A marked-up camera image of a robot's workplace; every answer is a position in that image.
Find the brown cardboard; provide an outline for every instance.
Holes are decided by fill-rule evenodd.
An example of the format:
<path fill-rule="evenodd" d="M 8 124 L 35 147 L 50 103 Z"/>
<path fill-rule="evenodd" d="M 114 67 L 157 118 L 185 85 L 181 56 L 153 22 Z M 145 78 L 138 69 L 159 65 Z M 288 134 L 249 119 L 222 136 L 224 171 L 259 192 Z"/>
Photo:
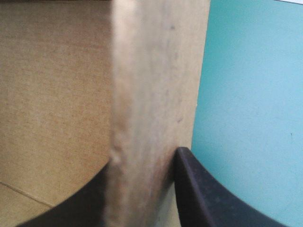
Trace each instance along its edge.
<path fill-rule="evenodd" d="M 174 152 L 191 145 L 209 3 L 114 1 L 109 227 L 153 224 Z"/>
<path fill-rule="evenodd" d="M 0 182 L 27 195 L 1 186 L 0 226 L 14 207 L 33 207 L 16 221 L 48 208 L 29 198 L 60 203 L 107 162 L 110 39 L 109 1 L 0 3 Z"/>

